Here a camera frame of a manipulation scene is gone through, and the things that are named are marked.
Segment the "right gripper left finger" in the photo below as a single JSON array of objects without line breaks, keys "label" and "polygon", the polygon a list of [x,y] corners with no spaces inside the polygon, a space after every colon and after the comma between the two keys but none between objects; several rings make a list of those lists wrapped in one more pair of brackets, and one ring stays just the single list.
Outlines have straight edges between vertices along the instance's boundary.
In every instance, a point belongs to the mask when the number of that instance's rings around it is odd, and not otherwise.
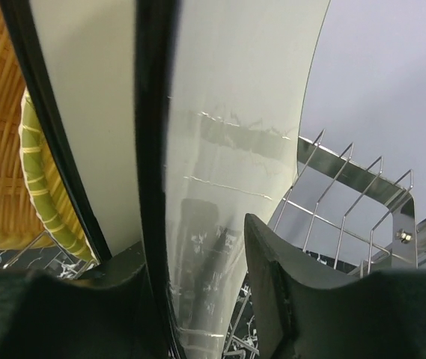
[{"label": "right gripper left finger", "polygon": [[77,280],[0,270],[0,358],[167,358],[141,243]]}]

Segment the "white black-rimmed square plate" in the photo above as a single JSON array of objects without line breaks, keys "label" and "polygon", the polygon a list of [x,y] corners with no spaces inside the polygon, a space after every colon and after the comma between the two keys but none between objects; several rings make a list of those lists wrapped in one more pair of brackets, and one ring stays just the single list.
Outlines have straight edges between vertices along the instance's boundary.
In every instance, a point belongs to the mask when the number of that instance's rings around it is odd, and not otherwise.
[{"label": "white black-rimmed square plate", "polygon": [[40,124],[101,262],[142,237],[134,1],[2,1]]}]

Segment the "black marble pattern mat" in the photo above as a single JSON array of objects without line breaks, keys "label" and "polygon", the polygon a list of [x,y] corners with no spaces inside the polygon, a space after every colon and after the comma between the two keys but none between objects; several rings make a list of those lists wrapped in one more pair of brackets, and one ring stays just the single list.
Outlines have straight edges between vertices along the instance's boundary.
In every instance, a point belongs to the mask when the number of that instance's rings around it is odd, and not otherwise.
[{"label": "black marble pattern mat", "polygon": [[[0,250],[0,269],[9,262],[18,251]],[[76,257],[63,254],[57,247],[29,249],[19,255],[19,259],[12,263],[12,269],[45,269],[55,277],[72,279],[74,277],[87,278],[94,276],[95,263],[86,263]],[[248,294],[249,279],[245,278],[237,296],[232,319],[228,325],[227,334],[233,334],[233,340],[228,348],[235,355],[226,355],[226,358],[258,358],[255,353],[258,348],[258,338],[255,326],[255,316],[252,309],[252,297]]]}]

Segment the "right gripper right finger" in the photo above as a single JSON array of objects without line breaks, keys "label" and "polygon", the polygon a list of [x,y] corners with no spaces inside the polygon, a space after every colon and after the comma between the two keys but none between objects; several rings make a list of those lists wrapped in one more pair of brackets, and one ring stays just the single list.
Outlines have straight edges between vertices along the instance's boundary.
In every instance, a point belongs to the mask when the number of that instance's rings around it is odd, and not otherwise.
[{"label": "right gripper right finger", "polygon": [[262,358],[426,358],[426,269],[357,278],[244,219]]}]

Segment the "green centre wicker plate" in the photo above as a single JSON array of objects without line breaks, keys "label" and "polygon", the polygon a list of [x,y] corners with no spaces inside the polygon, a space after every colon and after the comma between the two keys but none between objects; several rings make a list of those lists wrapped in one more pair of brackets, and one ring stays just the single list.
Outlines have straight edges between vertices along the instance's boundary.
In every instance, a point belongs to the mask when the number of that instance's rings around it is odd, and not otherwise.
[{"label": "green centre wicker plate", "polygon": [[95,256],[52,158],[28,92],[22,95],[20,103],[18,134],[25,187],[43,230],[34,235],[8,235],[0,231],[0,250],[21,250],[27,245],[44,248],[58,242],[79,259],[92,260]]}]

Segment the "steel two-tier dish rack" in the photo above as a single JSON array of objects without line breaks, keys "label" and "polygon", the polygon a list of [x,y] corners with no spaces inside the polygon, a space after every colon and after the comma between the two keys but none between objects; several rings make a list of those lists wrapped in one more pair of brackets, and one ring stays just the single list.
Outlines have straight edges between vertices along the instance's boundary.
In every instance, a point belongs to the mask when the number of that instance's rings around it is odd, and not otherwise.
[{"label": "steel two-tier dish rack", "polygon": [[[299,141],[296,183],[265,223],[318,262],[361,278],[387,269],[426,269],[426,218],[417,221],[408,188],[382,177],[383,161],[362,168],[351,150]],[[235,355],[226,334],[220,358]]]}]

